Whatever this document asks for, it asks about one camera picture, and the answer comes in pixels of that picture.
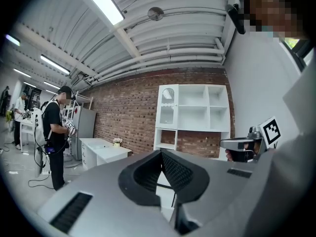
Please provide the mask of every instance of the brick wall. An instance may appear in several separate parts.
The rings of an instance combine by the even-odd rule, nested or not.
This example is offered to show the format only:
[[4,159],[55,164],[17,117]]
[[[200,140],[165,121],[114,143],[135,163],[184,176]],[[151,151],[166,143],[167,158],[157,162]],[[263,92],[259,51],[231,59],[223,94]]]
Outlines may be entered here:
[[[221,84],[228,92],[231,134],[235,135],[231,88],[224,69],[169,69],[126,77],[94,87],[83,95],[93,97],[97,111],[94,137],[112,141],[123,139],[122,146],[139,154],[153,150],[159,85]],[[162,141],[173,135],[164,132]],[[178,132],[177,150],[213,158],[219,154],[220,133]]]

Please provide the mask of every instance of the small potted plant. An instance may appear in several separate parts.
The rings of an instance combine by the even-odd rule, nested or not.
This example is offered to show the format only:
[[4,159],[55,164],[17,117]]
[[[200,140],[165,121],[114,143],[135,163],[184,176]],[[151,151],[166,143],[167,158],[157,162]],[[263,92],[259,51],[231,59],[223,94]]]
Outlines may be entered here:
[[121,139],[121,138],[114,138],[113,142],[114,142],[114,146],[115,147],[119,147],[120,144],[123,142],[123,139]]

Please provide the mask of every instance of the floor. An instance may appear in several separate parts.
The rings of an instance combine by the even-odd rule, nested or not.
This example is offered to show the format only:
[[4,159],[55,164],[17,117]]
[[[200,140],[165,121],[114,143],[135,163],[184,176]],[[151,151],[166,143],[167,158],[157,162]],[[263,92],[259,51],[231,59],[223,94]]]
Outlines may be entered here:
[[[44,186],[30,188],[28,181],[47,178],[44,181],[31,181],[30,186],[46,185],[52,188],[51,176],[48,176],[49,163],[47,162],[42,174],[38,178],[35,178],[34,143],[29,142],[28,145],[25,144],[23,153],[17,150],[14,144],[6,144],[8,148],[4,147],[4,143],[14,141],[13,132],[9,132],[8,124],[4,118],[0,118],[0,132],[2,132],[0,134],[0,148],[6,151],[9,150],[8,152],[3,152],[0,156],[0,164],[3,166],[4,177],[11,188],[11,193],[21,206],[37,212],[54,195],[55,190]],[[67,162],[64,162],[64,179],[65,182],[70,182],[78,178],[84,170],[82,164],[74,166],[79,164],[80,161],[75,161],[71,156],[65,156],[65,160]]]

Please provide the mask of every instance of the black vent grille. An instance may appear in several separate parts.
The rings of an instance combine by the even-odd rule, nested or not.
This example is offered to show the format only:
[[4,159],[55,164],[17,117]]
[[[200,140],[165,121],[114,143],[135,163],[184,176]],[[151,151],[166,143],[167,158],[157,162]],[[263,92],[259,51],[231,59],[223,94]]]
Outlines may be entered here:
[[146,164],[139,166],[134,172],[135,181],[150,192],[155,193],[157,181],[161,173],[160,155],[156,155]]
[[50,222],[51,225],[64,233],[68,233],[91,199],[91,195],[78,193]]
[[186,187],[193,178],[193,171],[162,153],[164,174],[175,192]]
[[250,171],[245,171],[245,170],[241,170],[241,169],[235,169],[235,168],[230,168],[229,170],[227,170],[227,173],[236,175],[236,176],[240,176],[240,177],[244,177],[244,178],[249,178],[252,174],[252,172]]

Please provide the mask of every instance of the metal rack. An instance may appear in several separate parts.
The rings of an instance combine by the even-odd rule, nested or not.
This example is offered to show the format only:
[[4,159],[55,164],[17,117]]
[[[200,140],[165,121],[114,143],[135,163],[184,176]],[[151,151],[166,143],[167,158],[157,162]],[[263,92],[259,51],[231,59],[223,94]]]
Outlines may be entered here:
[[93,101],[93,97],[92,98],[88,98],[88,97],[82,96],[77,91],[77,93],[76,93],[76,100],[72,100],[71,103],[69,105],[67,105],[63,109],[62,117],[65,120],[68,120],[68,121],[72,122],[73,118],[74,118],[73,110],[75,109],[75,107],[77,107],[77,106],[82,106],[83,107],[84,104],[89,103],[89,110],[90,110],[91,109],[91,105],[92,105],[92,101]]

